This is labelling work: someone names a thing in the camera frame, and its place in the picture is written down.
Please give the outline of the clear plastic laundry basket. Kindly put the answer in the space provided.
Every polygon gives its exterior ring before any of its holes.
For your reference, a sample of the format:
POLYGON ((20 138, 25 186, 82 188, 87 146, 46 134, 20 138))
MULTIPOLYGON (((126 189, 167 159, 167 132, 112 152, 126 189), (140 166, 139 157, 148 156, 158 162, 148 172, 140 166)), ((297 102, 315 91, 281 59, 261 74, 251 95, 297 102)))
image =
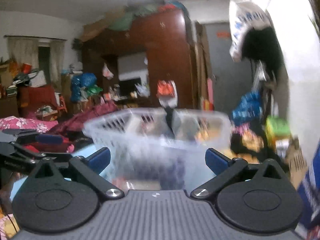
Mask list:
POLYGON ((83 133, 107 147, 102 176, 123 191, 192 191, 214 177, 209 148, 230 146, 231 122, 220 112, 175 109, 171 124, 162 108, 128 108, 87 121, 83 133))

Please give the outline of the pink floral bedding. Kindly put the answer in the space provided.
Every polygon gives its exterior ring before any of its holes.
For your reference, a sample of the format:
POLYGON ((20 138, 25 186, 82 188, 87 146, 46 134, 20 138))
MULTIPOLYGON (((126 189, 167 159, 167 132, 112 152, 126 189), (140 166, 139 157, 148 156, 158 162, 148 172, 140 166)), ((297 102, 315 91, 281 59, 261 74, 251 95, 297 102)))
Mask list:
POLYGON ((57 121, 42 121, 37 119, 17 118, 9 116, 0 119, 0 130, 4 129, 33 129, 40 133, 46 133, 58 124, 57 121))

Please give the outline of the maroon clothes pile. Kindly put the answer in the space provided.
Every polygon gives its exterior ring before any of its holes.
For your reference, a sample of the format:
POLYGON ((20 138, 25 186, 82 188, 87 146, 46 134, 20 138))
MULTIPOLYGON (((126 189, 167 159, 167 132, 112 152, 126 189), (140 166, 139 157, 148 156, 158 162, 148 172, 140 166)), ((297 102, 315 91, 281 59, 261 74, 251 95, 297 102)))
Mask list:
POLYGON ((67 137, 68 133, 81 132, 85 122, 109 113, 113 113, 117 110, 118 108, 113 101, 108 101, 102 105, 95 105, 91 109, 78 113, 72 118, 57 124, 47 133, 67 137))

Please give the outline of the blue plastic bag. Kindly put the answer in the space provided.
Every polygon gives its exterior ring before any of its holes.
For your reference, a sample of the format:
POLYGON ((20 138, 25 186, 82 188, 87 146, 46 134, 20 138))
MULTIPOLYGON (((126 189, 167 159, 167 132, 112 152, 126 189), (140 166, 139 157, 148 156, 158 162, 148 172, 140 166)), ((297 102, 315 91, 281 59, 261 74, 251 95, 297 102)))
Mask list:
POLYGON ((235 126, 240 126, 262 116, 262 99, 260 93, 249 92, 241 97, 239 105, 231 113, 231 120, 235 126))

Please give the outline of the grey metal door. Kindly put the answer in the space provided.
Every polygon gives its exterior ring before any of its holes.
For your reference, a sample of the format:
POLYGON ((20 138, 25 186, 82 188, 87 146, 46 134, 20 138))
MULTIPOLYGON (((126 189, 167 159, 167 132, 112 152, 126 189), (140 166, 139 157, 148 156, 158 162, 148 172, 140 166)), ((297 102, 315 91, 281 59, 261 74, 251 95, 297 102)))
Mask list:
POLYGON ((252 89, 252 69, 248 60, 234 62, 229 50, 232 45, 228 22, 205 26, 210 64, 212 67, 214 107, 231 115, 241 97, 252 89))

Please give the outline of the orange white hanging bag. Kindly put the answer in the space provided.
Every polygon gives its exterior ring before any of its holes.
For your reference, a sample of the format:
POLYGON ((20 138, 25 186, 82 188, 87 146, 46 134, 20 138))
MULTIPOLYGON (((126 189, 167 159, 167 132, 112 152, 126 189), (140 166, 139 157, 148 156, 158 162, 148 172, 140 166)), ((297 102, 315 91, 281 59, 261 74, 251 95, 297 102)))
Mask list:
POLYGON ((178 94, 174 81, 158 81, 157 98, 162 107, 176 108, 178 106, 178 94))

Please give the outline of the red-brown wooden wardrobe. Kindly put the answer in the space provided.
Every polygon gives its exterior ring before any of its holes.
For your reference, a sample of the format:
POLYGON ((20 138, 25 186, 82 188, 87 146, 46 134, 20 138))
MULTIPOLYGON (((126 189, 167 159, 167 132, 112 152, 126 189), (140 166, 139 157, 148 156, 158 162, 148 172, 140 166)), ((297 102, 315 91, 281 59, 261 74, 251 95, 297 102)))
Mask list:
POLYGON ((145 52, 148 59, 152 106, 159 106, 157 83, 172 80, 176 84, 178 107, 196 109, 197 71, 191 22, 182 9, 158 12, 137 18, 128 31, 103 30, 83 42, 84 72, 93 73, 104 90, 118 77, 118 59, 145 52))

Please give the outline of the black hanging garment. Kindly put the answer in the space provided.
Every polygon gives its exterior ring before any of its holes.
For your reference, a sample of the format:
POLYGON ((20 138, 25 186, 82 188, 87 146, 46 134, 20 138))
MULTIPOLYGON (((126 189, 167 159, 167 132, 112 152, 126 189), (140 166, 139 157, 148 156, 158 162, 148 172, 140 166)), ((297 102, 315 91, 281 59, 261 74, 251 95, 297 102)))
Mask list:
POLYGON ((242 58, 261 61, 270 78, 277 80, 282 64, 282 55, 276 33, 272 27, 251 29, 244 38, 242 58))

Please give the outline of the green bag on wardrobe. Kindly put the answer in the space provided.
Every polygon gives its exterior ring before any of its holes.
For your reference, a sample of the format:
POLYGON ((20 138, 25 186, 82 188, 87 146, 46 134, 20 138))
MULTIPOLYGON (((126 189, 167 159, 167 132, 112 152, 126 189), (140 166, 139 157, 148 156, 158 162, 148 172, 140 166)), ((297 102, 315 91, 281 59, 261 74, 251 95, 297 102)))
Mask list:
POLYGON ((125 7, 124 15, 117 17, 106 28, 113 31, 126 31, 131 28, 135 19, 146 17, 156 12, 158 12, 158 5, 152 3, 125 7))

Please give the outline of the white jacket blue letters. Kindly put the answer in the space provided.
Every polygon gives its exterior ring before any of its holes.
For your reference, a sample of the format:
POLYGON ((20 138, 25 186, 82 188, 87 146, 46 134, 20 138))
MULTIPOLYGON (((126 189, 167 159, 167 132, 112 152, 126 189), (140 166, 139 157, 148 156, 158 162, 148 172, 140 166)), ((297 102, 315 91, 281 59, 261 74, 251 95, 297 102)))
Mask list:
POLYGON ((247 33, 251 29, 263 30, 270 27, 271 22, 266 12, 251 0, 230 0, 229 26, 232 39, 230 56, 234 62, 240 62, 247 33))

